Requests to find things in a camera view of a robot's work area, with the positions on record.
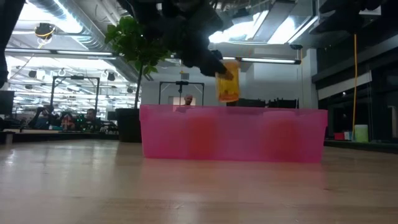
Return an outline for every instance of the ceiling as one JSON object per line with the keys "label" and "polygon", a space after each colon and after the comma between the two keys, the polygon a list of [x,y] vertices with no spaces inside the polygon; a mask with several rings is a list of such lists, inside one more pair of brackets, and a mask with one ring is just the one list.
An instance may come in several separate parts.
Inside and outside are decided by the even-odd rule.
{"label": "ceiling", "polygon": [[[51,12],[39,9],[28,2],[24,6],[7,47],[93,51],[95,48],[90,48],[89,45],[85,44],[84,38],[95,35],[93,43],[99,47],[98,50],[94,51],[111,51],[103,43],[103,34],[109,24],[115,24],[115,21],[121,15],[126,14],[126,11],[116,3],[116,0],[57,0],[57,2],[60,2],[60,4],[67,2],[65,4],[69,4],[68,7],[62,9],[64,13],[73,11],[70,15],[66,14],[67,22],[54,17]],[[252,21],[245,23],[244,26],[242,24],[240,26],[232,26],[220,32],[219,36],[222,36],[224,41],[213,41],[209,48],[220,50],[225,57],[296,59],[297,51],[292,50],[286,43],[316,16],[313,11],[313,2],[318,1],[219,1],[217,5],[219,13],[225,13],[231,17],[238,8],[244,6],[251,13],[249,17],[252,17]],[[259,19],[262,16],[265,18],[264,22]],[[53,33],[51,41],[45,41],[35,36],[34,29],[41,22],[55,24],[59,28]],[[331,38],[331,34],[318,37],[309,35],[308,31],[312,26],[311,24],[308,30],[292,43],[302,44],[304,47],[319,47],[320,44],[329,44],[327,39],[336,39]],[[59,74],[100,78],[100,113],[110,108],[131,106],[134,102],[135,85],[132,84],[132,80],[136,79],[137,71],[129,64],[121,61],[120,58],[117,60],[105,60],[89,57],[62,58],[54,55],[38,57],[38,55],[18,56],[10,54],[7,56],[7,64],[10,71],[9,78],[11,80],[9,83],[11,84],[11,89],[17,91],[17,96],[23,98],[16,101],[18,103],[16,107],[19,107],[21,111],[24,109],[24,105],[37,106],[47,103],[49,100],[48,93],[51,90],[52,76]],[[245,72],[250,65],[250,63],[243,63],[242,72]],[[37,71],[40,77],[29,77],[31,70]],[[150,77],[144,79],[144,82],[176,81],[180,79],[181,71],[190,74],[191,82],[214,82],[214,79],[200,74],[197,68],[181,67],[178,60],[168,60],[159,63],[158,71],[159,73],[153,73]],[[109,73],[114,73],[115,81],[108,81]],[[59,93],[55,98],[59,100],[60,109],[65,109],[65,107],[69,106],[73,110],[76,108],[73,106],[74,103],[84,105],[82,107],[84,109],[94,106],[91,98],[95,95],[95,88],[91,87],[93,84],[89,79],[64,80],[64,82],[67,82],[67,84],[61,83],[55,89],[55,92]],[[27,84],[32,85],[31,90],[26,89]],[[79,86],[79,91],[69,88],[76,85]],[[133,93],[126,91],[128,86],[133,88]],[[76,97],[65,99],[65,96],[72,96],[72,94],[75,94]]]}

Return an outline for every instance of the red object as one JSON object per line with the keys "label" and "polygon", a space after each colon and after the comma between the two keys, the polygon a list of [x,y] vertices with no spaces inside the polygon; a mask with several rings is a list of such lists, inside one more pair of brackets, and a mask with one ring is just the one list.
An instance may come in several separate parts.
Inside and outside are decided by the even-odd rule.
{"label": "red object", "polygon": [[320,162],[327,111],[141,105],[146,158]]}
{"label": "red object", "polygon": [[344,140],[344,133],[335,133],[335,140]]}

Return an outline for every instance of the pipe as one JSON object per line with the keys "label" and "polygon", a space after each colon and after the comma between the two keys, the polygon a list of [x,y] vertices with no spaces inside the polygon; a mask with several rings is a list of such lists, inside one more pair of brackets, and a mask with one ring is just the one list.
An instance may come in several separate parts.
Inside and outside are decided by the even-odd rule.
{"label": "pipe", "polygon": [[116,10],[115,6],[109,0],[103,0],[103,1],[105,3],[105,6],[113,14],[113,16],[116,18],[116,20],[119,21],[121,19],[121,16],[119,15],[119,13]]}
{"label": "pipe", "polygon": [[[109,45],[105,44],[105,36],[94,22],[81,10],[73,0],[30,0],[30,3],[37,8],[52,14],[60,20],[67,20],[69,17],[75,18],[83,27],[80,34],[89,34],[89,37],[74,37],[76,41],[84,45],[88,50],[95,52],[112,52]],[[137,82],[137,70],[128,64],[123,58],[109,61],[121,71],[122,76],[129,82]]]}
{"label": "pipe", "polygon": [[111,21],[111,23],[113,25],[117,26],[118,23],[116,22],[114,17],[109,13],[109,11],[106,9],[104,2],[102,0],[96,0],[96,2],[97,2],[99,9],[101,9],[105,13],[105,16],[109,19],[109,21]]}

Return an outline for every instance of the yellow cup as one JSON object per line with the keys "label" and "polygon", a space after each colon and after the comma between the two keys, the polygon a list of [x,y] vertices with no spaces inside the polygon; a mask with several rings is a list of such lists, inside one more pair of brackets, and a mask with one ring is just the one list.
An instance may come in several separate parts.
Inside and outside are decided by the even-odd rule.
{"label": "yellow cup", "polygon": [[240,89],[239,89],[239,62],[236,60],[223,60],[222,61],[226,69],[232,73],[232,80],[225,80],[216,74],[217,82],[217,97],[218,101],[223,103],[229,103],[239,100]]}

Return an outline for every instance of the ceiling duct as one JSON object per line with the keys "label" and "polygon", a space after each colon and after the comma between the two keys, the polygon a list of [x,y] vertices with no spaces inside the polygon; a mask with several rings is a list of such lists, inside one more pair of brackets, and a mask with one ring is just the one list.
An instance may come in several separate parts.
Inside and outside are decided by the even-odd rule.
{"label": "ceiling duct", "polygon": [[[80,7],[71,0],[29,0],[30,3],[44,12],[52,14],[57,19],[65,21],[74,18],[83,28],[73,37],[76,41],[84,45],[89,51],[95,52],[112,52],[109,45],[104,43],[105,36],[94,24],[94,22],[80,9]],[[129,82],[137,82],[138,72],[133,66],[129,65],[123,58],[118,57],[116,60],[109,61],[117,69],[121,75]]]}
{"label": "ceiling duct", "polygon": [[295,6],[295,1],[275,0],[275,3],[268,12],[266,19],[254,35],[253,40],[258,42],[268,42],[279,26],[288,18]]}

